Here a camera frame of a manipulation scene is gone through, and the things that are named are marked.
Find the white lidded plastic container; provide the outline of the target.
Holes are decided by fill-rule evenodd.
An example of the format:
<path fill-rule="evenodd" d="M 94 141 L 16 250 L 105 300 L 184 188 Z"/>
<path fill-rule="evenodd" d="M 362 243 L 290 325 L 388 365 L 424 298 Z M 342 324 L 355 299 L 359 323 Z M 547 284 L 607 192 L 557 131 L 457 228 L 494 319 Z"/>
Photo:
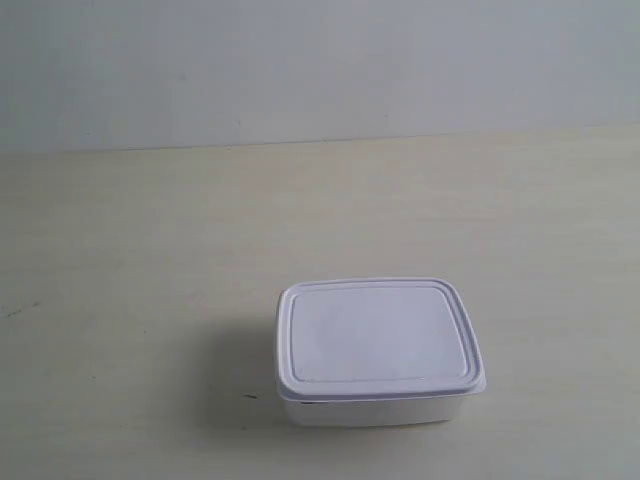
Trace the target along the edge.
<path fill-rule="evenodd" d="M 288 417 L 309 427 L 448 421 L 487 385 L 462 299 L 437 278 L 287 288 L 277 306 L 274 363 Z"/>

